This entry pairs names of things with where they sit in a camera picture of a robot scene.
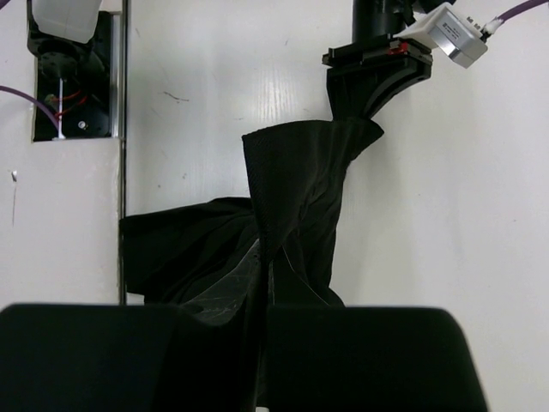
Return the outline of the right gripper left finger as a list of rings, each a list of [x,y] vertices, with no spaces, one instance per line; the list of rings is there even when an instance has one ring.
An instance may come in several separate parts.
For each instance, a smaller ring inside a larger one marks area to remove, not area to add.
[[[8,306],[2,410],[254,410],[260,275],[253,245],[182,305]]]

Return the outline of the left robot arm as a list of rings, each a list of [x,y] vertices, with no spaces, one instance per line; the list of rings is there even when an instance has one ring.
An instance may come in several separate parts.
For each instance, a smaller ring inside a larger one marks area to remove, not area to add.
[[[392,98],[431,78],[432,53],[398,33],[441,1],[355,0],[349,45],[323,55],[333,119],[370,119]]]

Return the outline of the black pleated skirt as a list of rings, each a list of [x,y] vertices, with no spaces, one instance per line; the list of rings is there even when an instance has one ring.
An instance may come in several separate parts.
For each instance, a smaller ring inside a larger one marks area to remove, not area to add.
[[[234,269],[254,244],[288,258],[326,303],[347,169],[383,136],[373,121],[308,120],[243,138],[250,194],[123,218],[124,277],[148,303],[182,304]]]

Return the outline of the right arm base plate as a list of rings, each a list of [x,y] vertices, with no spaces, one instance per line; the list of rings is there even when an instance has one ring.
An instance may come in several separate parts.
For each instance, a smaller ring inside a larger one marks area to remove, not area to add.
[[[118,137],[121,130],[123,15],[100,11],[85,43],[42,33],[28,18],[27,49],[36,57],[33,141]]]

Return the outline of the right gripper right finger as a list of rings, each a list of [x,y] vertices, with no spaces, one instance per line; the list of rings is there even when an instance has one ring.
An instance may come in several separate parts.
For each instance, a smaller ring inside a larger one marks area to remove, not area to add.
[[[430,307],[325,304],[286,257],[269,269],[272,411],[485,411],[461,326]]]

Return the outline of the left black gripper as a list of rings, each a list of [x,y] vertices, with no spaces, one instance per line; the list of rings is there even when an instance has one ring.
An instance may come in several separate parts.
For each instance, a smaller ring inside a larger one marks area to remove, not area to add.
[[[416,40],[379,36],[329,48],[322,63],[334,120],[369,119],[399,93],[430,79],[433,58]]]

